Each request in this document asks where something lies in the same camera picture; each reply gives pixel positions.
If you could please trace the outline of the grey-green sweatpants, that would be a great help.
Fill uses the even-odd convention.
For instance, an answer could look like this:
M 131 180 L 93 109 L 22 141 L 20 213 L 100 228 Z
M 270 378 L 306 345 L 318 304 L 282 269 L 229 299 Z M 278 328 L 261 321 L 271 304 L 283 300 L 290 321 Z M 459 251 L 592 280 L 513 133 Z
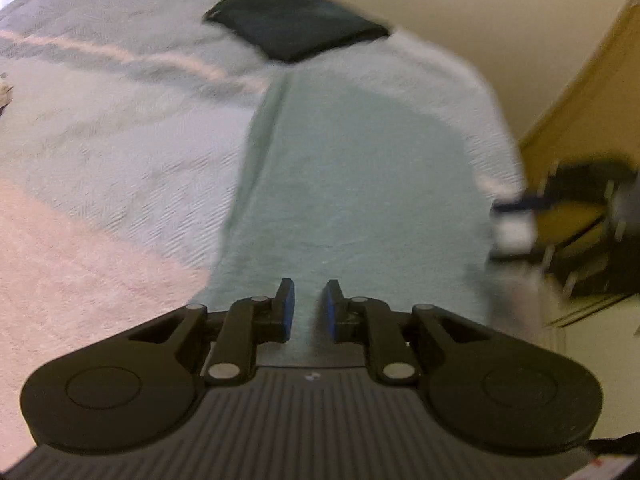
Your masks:
M 330 336 L 326 283 L 398 311 L 434 304 L 486 323 L 488 212 L 462 139 L 440 120 L 339 76 L 290 73 L 273 81 L 250 126 L 201 298 L 223 308 L 290 278 L 291 338 L 262 344 L 258 362 L 355 365 L 361 348 Z

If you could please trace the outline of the wooden wardrobe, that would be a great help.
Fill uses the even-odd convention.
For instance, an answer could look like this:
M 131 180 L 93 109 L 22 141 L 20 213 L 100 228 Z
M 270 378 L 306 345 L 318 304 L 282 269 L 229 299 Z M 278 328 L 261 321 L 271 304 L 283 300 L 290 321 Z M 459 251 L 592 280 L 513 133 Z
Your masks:
M 534 190 L 550 172 L 571 162 L 621 159 L 639 169 L 639 0 L 629 0 L 596 53 L 544 119 L 520 141 L 526 177 Z M 596 206 L 560 205 L 537 214 L 542 246 L 559 243 L 597 218 Z M 617 297 L 568 299 L 564 285 L 547 278 L 542 316 L 566 324 Z

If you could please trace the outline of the folded dark green garment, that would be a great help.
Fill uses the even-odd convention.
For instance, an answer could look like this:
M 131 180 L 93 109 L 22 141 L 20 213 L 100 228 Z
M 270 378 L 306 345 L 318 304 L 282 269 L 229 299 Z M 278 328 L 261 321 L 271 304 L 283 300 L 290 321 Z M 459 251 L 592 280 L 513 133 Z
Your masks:
M 288 64 L 390 36 L 386 25 L 333 0 L 220 0 L 203 21 Z

